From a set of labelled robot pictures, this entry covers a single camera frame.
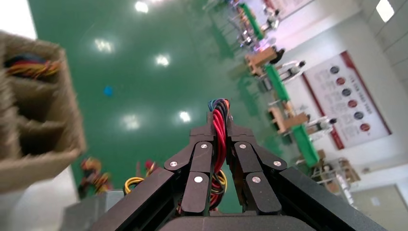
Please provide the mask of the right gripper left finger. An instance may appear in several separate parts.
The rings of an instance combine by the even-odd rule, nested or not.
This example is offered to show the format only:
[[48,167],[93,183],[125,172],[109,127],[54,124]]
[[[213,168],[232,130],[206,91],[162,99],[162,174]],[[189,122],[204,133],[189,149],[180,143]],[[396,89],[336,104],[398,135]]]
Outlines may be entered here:
[[213,155],[213,115],[193,128],[189,144],[169,158],[111,207],[92,231],[186,231],[189,216],[209,215]]

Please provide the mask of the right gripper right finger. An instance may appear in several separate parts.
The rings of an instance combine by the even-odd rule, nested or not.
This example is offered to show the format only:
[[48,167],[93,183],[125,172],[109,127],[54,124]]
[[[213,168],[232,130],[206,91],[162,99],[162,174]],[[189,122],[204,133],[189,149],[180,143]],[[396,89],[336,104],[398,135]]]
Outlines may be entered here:
[[383,227],[258,145],[248,128],[227,125],[227,163],[242,215],[234,231],[381,231]]

